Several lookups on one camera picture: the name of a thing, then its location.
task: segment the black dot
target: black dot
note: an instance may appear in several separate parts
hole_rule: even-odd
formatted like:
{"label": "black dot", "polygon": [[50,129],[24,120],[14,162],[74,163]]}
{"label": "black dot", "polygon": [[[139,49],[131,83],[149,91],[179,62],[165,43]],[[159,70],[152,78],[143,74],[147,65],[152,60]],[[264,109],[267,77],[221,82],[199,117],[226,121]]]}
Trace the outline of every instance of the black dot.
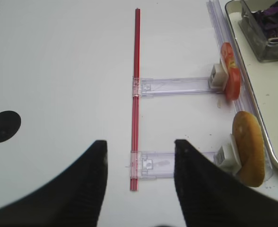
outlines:
{"label": "black dot", "polygon": [[16,134],[21,125],[19,114],[14,111],[0,113],[0,143],[10,139]]}

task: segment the cookie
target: cookie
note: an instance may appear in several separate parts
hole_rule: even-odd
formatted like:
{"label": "cookie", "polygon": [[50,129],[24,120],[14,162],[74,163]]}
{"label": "cookie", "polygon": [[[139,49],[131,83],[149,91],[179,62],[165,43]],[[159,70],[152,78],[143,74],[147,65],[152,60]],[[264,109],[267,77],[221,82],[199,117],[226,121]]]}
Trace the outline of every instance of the cookie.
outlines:
{"label": "cookie", "polygon": [[237,143],[242,168],[238,176],[243,184],[259,187],[265,177],[264,140],[257,118],[245,111],[233,121],[233,136]]}

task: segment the purple cabbage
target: purple cabbage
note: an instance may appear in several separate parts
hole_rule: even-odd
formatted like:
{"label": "purple cabbage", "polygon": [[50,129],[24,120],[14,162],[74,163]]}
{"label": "purple cabbage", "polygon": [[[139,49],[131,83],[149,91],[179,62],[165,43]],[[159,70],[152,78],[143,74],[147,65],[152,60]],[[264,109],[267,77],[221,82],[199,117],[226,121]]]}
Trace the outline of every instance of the purple cabbage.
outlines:
{"label": "purple cabbage", "polygon": [[278,1],[264,11],[253,13],[253,16],[267,39],[278,42]]}

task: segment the tomato slice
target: tomato slice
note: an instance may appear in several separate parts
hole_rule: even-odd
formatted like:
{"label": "tomato slice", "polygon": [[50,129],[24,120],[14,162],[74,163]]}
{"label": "tomato slice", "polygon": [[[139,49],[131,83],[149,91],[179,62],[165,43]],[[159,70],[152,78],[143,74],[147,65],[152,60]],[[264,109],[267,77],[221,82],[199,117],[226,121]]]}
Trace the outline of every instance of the tomato slice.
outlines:
{"label": "tomato slice", "polygon": [[234,51],[230,43],[223,43],[221,55],[228,71],[228,81],[225,87],[227,100],[237,100],[240,95],[241,73],[235,63]]}

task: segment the red rod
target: red rod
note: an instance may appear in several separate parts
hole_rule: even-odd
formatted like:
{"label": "red rod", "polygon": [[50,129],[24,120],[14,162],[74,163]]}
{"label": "red rod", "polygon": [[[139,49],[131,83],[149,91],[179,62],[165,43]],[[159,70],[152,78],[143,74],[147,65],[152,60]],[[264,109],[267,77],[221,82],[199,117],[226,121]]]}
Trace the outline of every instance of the red rod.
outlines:
{"label": "red rod", "polygon": [[[134,52],[134,78],[139,78],[140,75],[140,9],[136,9],[135,16],[135,52]],[[132,135],[131,135],[131,150],[138,152],[138,131],[139,131],[139,97],[133,97],[133,113],[132,113]],[[138,163],[135,161],[136,175],[131,176],[130,190],[138,191]]]}

